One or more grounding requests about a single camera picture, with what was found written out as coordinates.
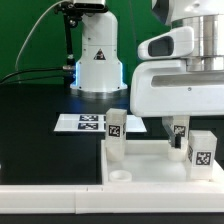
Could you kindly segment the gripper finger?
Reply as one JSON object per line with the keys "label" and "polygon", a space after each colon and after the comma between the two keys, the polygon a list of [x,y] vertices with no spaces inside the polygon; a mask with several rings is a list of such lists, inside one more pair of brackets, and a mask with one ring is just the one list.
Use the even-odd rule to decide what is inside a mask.
{"label": "gripper finger", "polygon": [[174,132],[174,120],[172,117],[163,117],[162,125],[169,136],[169,143],[175,149],[181,148],[181,136]]}

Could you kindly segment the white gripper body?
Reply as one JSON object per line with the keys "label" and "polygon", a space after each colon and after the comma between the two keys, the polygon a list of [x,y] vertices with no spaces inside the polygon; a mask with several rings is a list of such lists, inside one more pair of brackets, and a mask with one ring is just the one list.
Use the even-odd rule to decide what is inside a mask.
{"label": "white gripper body", "polygon": [[194,30],[175,28],[138,46],[130,110],[139,117],[224,115],[224,71],[187,69]]}

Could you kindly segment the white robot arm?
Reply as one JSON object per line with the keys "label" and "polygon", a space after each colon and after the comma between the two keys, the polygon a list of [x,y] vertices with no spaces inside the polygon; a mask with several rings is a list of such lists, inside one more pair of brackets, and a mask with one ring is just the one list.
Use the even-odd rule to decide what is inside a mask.
{"label": "white robot arm", "polygon": [[[117,58],[117,20],[105,0],[73,0],[84,11],[82,56],[71,89],[89,97],[127,88]],[[139,117],[224,114],[224,0],[152,0],[171,30],[142,42],[130,84]]]}

